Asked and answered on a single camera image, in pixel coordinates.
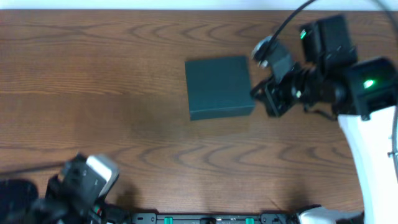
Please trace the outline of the dark green box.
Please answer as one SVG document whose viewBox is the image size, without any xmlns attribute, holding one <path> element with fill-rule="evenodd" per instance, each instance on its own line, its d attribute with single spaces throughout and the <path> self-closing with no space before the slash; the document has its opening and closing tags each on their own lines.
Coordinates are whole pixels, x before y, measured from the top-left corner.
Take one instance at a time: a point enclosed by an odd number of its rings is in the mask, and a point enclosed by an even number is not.
<svg viewBox="0 0 398 224">
<path fill-rule="evenodd" d="M 190 119 L 248 116 L 255 103 L 245 56 L 185 62 Z"/>
</svg>

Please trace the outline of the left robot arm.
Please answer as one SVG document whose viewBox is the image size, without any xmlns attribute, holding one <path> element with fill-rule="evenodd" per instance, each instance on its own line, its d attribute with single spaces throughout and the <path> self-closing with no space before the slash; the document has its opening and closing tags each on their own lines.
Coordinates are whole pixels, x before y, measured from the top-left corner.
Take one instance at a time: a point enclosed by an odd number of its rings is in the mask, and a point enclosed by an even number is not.
<svg viewBox="0 0 398 224">
<path fill-rule="evenodd" d="M 64 163 L 44 197 L 26 179 L 1 181 L 1 223 L 108 223 L 104 199 L 119 167 L 103 154 L 81 154 Z"/>
</svg>

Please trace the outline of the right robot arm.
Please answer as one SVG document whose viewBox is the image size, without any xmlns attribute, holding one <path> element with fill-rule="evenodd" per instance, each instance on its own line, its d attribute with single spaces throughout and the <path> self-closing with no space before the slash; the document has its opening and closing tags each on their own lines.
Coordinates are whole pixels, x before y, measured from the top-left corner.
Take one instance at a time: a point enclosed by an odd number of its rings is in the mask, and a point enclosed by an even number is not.
<svg viewBox="0 0 398 224">
<path fill-rule="evenodd" d="M 300 39 L 310 67 L 303 68 L 275 35 L 252 51 L 269 78 L 250 92 L 279 118 L 300 103 L 307 113 L 317 103 L 331 105 L 348 142 L 363 196 L 361 212 L 312 205 L 290 216 L 292 223 L 397 222 L 397 69 L 387 58 L 359 61 L 341 14 L 301 26 Z"/>
</svg>

